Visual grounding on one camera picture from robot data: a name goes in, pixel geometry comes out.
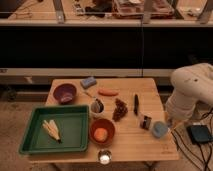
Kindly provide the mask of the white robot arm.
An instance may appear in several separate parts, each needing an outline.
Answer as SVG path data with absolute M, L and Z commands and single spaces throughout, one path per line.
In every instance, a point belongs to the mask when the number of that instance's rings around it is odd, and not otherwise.
M 213 107 L 213 65 L 180 67 L 173 71 L 170 81 L 173 92 L 165 104 L 170 119 L 190 119 L 198 101 Z

